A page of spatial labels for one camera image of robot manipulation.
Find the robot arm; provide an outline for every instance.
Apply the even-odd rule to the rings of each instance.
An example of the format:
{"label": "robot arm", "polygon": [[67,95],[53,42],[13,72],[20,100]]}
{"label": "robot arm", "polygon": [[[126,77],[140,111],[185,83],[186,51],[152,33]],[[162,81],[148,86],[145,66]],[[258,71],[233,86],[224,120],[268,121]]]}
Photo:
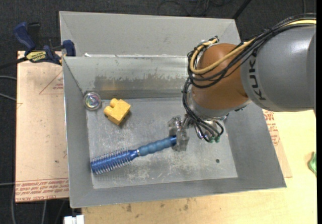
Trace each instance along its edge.
{"label": "robot arm", "polygon": [[188,54],[188,123],[213,142],[222,134],[220,120],[250,102],[270,111],[316,113],[315,43],[316,15],[306,14],[237,46],[217,38],[199,44]]}

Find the cardboard sheet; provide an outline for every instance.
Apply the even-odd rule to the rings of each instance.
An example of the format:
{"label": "cardboard sheet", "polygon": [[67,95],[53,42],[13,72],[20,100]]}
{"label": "cardboard sheet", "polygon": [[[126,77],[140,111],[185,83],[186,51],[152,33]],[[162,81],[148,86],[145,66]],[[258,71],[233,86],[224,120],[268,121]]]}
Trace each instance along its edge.
{"label": "cardboard sheet", "polygon": [[17,79],[16,202],[68,198],[62,67],[26,61]]}

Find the black carpet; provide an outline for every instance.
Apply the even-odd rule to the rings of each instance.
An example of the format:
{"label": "black carpet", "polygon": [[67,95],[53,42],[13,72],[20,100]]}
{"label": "black carpet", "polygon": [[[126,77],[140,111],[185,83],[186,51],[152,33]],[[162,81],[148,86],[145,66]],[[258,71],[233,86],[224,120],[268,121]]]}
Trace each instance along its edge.
{"label": "black carpet", "polygon": [[[59,11],[106,12],[140,15],[169,15],[231,19],[245,0],[213,0],[209,8],[187,0],[0,0],[0,65],[16,59],[17,50],[25,50],[13,36],[20,22],[41,24],[40,45],[60,43]],[[316,13],[316,0],[252,0],[237,19],[241,39],[269,28],[279,21],[303,12]],[[17,76],[17,68],[0,69],[0,76]],[[0,79],[0,93],[15,97],[16,83]],[[0,97],[0,183],[15,179],[16,105]],[[12,186],[0,186],[0,223],[13,223]],[[54,223],[61,215],[72,214],[68,202],[48,201],[44,223]],[[41,223],[43,202],[14,205],[17,223]]]}

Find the black cable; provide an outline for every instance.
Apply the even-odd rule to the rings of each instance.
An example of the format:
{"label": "black cable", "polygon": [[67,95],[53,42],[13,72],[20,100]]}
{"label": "black cable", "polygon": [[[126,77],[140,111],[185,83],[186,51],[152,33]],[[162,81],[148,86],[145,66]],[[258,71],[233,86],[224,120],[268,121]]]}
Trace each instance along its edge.
{"label": "black cable", "polygon": [[[283,21],[281,21],[280,23],[275,25],[273,28],[264,30],[262,33],[256,35],[254,37],[254,40],[247,47],[243,48],[243,50],[241,52],[237,53],[236,56],[234,56],[234,58],[228,63],[228,65],[224,69],[220,70],[219,72],[217,72],[215,74],[211,74],[208,77],[204,76],[205,73],[213,71],[216,68],[216,66],[213,68],[210,68],[207,72],[205,72],[203,74],[195,74],[191,71],[190,64],[191,64],[191,60],[192,60],[192,55],[194,53],[197,53],[197,55],[195,55],[195,59],[193,62],[193,66],[196,69],[198,55],[200,55],[200,53],[203,53],[208,48],[209,43],[205,42],[201,45],[199,44],[193,51],[188,53],[188,55],[187,55],[187,57],[188,57],[187,71],[188,71],[189,77],[187,78],[187,80],[184,84],[183,90],[182,90],[182,93],[183,93],[182,102],[183,102],[184,108],[186,110],[186,115],[190,119],[189,124],[193,124],[199,130],[199,133],[201,136],[201,137],[198,136],[199,138],[204,139],[207,142],[213,142],[214,140],[217,141],[216,139],[219,138],[223,134],[224,128],[218,121],[214,121],[214,123],[216,123],[216,125],[220,128],[220,131],[218,131],[214,126],[212,126],[211,124],[204,121],[201,117],[197,116],[196,113],[189,107],[189,103],[187,101],[188,100],[187,95],[189,93],[189,86],[193,85],[193,86],[195,86],[197,88],[201,88],[201,89],[213,86],[216,83],[218,83],[219,81],[221,81],[223,78],[226,78],[229,75],[231,75],[233,72],[235,72],[242,64],[244,64],[247,61],[247,59],[250,56],[257,54],[260,51],[260,49],[272,37],[276,36],[277,34],[282,33],[286,30],[291,29],[291,28],[295,28],[295,27],[315,25],[315,24],[311,24],[311,23],[291,24],[291,23],[294,23],[299,20],[316,20],[316,14],[308,13],[308,14],[301,14],[301,15],[297,15],[297,16],[292,16],[292,17],[284,19]],[[242,46],[243,44],[244,43],[241,42],[239,45],[237,45],[236,48]]]}
{"label": "black cable", "polygon": [[[190,78],[190,82],[198,87],[198,88],[208,88],[212,85],[215,85],[216,83],[218,83],[220,80],[222,80],[225,77],[228,77],[230,74],[232,74],[236,69],[233,70],[233,72],[230,72],[229,74],[228,71],[235,66],[238,62],[240,62],[241,59],[245,59],[246,56],[250,55],[251,53],[257,53],[257,51],[268,41],[270,40],[273,36],[286,31],[288,29],[294,28],[294,27],[299,27],[299,26],[307,26],[310,24],[296,24],[296,25],[288,25],[289,23],[292,23],[294,21],[298,21],[301,19],[315,19],[315,14],[304,14],[304,15],[298,15],[298,16],[294,16],[291,18],[287,18],[283,21],[281,21],[279,24],[277,24],[276,26],[274,26],[271,29],[268,29],[266,31],[264,31],[263,33],[259,34],[256,36],[255,40],[247,47],[244,48],[243,51],[241,51],[240,53],[238,53],[232,60],[231,62],[221,71],[212,74],[208,77],[204,77],[203,75],[200,74],[194,74],[191,70],[190,70],[190,62],[191,62],[191,56],[192,56],[192,52],[188,53],[188,75]],[[202,53],[203,51],[206,50],[206,46],[204,46],[204,48],[201,49],[200,53]],[[194,66],[196,67],[197,64],[197,57],[195,58],[195,62],[193,62]],[[196,84],[195,81],[197,82],[202,82],[202,81],[210,81],[210,83],[207,83],[205,85],[203,84]]]}

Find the clamp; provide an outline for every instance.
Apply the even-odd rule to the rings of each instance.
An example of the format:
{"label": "clamp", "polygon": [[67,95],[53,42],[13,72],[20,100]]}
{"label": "clamp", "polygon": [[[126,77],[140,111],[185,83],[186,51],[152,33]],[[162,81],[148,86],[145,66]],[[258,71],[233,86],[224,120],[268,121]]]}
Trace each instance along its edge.
{"label": "clamp", "polygon": [[[17,40],[27,47],[23,60],[29,60],[32,63],[48,62],[61,65],[61,57],[57,55],[48,45],[45,45],[42,50],[36,50],[36,44],[31,39],[27,31],[27,23],[22,22],[14,28],[14,35]],[[63,56],[76,56],[76,50],[71,40],[63,41],[60,48],[64,49]]]}

